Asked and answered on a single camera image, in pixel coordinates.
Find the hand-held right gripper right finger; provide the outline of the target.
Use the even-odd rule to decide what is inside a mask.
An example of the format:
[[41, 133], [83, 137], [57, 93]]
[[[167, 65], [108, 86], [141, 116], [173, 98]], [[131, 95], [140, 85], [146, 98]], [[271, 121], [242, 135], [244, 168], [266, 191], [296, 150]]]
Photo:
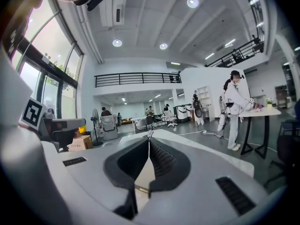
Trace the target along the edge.
[[140, 213], [142, 225], [242, 225], [268, 195], [219, 155], [164, 139], [149, 142], [156, 177]]

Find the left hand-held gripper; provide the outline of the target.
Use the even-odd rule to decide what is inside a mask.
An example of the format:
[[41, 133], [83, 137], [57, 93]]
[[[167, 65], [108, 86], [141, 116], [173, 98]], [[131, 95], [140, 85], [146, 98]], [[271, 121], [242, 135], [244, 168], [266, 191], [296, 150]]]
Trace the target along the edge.
[[52, 108], [47, 108], [44, 104], [30, 98], [21, 115], [21, 122], [30, 131], [36, 133], [41, 141], [52, 143], [57, 151], [59, 151], [59, 146], [62, 149], [68, 149], [75, 133], [80, 127], [86, 125], [86, 120], [55, 118]]

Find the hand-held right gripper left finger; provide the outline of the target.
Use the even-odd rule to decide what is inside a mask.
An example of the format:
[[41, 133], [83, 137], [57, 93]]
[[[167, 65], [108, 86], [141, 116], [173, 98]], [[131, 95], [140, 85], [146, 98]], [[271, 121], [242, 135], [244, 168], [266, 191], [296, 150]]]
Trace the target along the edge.
[[138, 210], [135, 180], [148, 160], [149, 140], [60, 155], [57, 188], [63, 199], [59, 225], [148, 225]]

